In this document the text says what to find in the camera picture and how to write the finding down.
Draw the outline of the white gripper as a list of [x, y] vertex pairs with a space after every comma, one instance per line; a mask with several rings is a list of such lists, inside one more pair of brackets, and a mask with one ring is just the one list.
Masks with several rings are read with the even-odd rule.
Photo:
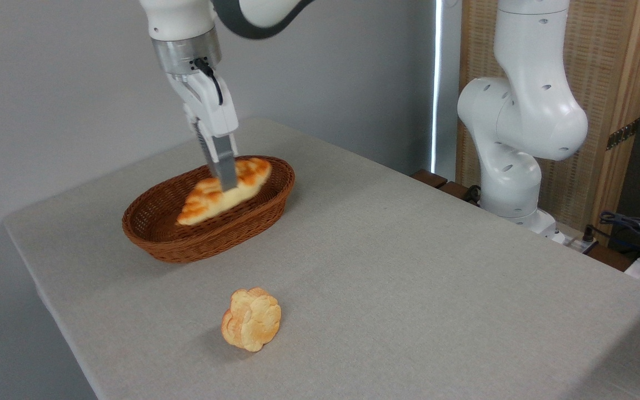
[[[238, 154], [234, 141], [234, 130], [239, 122], [233, 99], [223, 78], [197, 72], [188, 75], [167, 75], [175, 92], [198, 119], [192, 127], [201, 145], [204, 158], [212, 177], [218, 178], [223, 191], [236, 188], [238, 177], [236, 160]], [[200, 123], [211, 135], [211, 152], [202, 134]]]

